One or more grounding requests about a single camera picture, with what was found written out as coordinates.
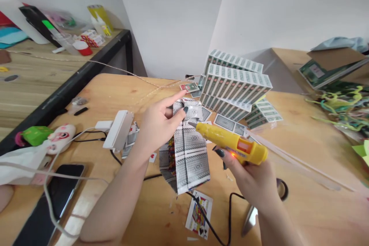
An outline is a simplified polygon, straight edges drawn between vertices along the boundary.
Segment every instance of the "glue gun nozzle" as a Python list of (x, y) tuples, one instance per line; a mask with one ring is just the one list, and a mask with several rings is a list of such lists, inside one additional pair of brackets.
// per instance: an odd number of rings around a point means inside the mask
[(196, 128), (196, 123), (192, 123), (192, 122), (188, 122), (189, 125), (191, 125), (192, 127)]

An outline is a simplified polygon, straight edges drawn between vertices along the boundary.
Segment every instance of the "red cup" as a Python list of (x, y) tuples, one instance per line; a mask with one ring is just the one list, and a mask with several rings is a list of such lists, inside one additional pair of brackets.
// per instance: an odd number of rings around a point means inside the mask
[(76, 41), (73, 43), (73, 47), (78, 50), (78, 52), (81, 53), (83, 56), (89, 56), (92, 55), (92, 50), (90, 47), (88, 47), (88, 44), (82, 40)]

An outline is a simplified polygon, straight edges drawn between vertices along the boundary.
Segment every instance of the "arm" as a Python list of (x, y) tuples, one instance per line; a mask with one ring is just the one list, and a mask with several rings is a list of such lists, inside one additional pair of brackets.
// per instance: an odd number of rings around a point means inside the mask
[(128, 158), (86, 219), (79, 242), (118, 243), (129, 224), (145, 177), (150, 155), (174, 134), (186, 112), (172, 117), (167, 109), (184, 96), (181, 91), (150, 106)]
[(238, 188), (245, 199), (258, 209), (263, 246), (302, 246), (290, 216), (279, 198), (276, 175), (269, 160), (258, 165), (243, 167), (224, 149), (215, 148), (233, 173)]

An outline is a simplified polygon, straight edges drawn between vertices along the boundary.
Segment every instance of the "black metal table frame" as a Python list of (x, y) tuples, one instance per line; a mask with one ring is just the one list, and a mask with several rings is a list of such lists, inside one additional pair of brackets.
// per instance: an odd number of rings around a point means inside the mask
[[(133, 73), (132, 36), (129, 30), (122, 30), (91, 60), (108, 64), (124, 46), (127, 71)], [(32, 126), (48, 126), (56, 118), (57, 112), (64, 109), (104, 67), (98, 63), (86, 62), (0, 142), (0, 156), (19, 148), (14, 141), (18, 132)]]

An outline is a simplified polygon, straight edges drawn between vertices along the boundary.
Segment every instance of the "yellow glue gun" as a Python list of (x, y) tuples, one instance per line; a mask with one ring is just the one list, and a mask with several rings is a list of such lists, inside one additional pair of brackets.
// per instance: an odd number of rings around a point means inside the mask
[(227, 149), (242, 165), (246, 165), (246, 162), (259, 165), (268, 156), (268, 150), (264, 145), (257, 144), (254, 141), (250, 142), (243, 136), (201, 122), (197, 124), (188, 122), (188, 124), (195, 127), (203, 138)]

